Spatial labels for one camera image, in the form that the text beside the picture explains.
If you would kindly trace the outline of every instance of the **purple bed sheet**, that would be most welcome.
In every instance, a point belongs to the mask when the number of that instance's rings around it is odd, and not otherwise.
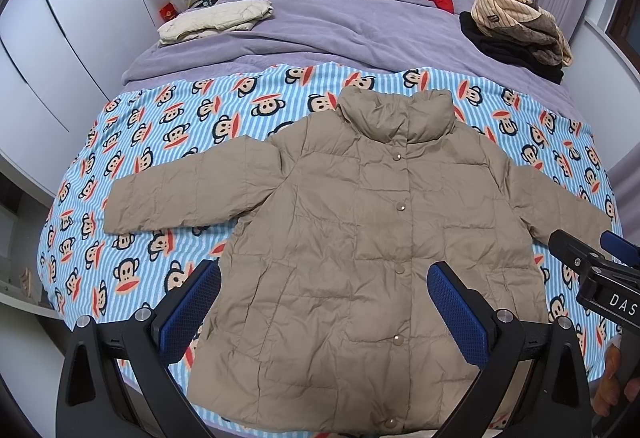
[[[259,72],[274,64],[335,61],[362,71],[431,66],[483,76],[584,121],[569,91],[528,69],[489,58],[460,31],[457,15],[398,0],[271,0],[274,16],[249,32],[151,47],[123,75],[125,90],[173,80]]]

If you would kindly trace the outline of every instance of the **black folded clothing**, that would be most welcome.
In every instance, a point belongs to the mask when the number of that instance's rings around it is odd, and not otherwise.
[[[464,36],[471,40],[474,46],[484,53],[484,55],[490,56],[494,60],[505,64],[527,68],[533,74],[546,78],[555,84],[560,84],[562,81],[562,77],[564,76],[564,73],[562,73],[562,64],[558,64],[557,66],[542,64],[531,54],[529,46],[522,46],[508,40],[485,36],[478,29],[471,13],[460,13],[460,29]]]

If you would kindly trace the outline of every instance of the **window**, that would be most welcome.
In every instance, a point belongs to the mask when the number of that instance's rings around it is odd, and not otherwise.
[[[640,0],[618,0],[607,34],[640,71]]]

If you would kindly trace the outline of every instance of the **jacket sleeve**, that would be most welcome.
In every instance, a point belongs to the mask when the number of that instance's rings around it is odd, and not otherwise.
[[[602,251],[600,234],[611,229],[607,214],[536,168],[516,165],[488,138],[479,138],[498,188],[533,238],[548,244],[551,233],[561,229]]]
[[[106,233],[201,227],[260,205],[302,153],[306,118],[261,142],[248,136],[116,180]]]

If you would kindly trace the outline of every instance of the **jacket collar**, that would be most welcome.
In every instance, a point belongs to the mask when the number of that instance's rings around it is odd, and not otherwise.
[[[338,111],[356,131],[382,143],[436,140],[451,132],[456,119],[447,89],[405,96],[350,85],[340,92]]]

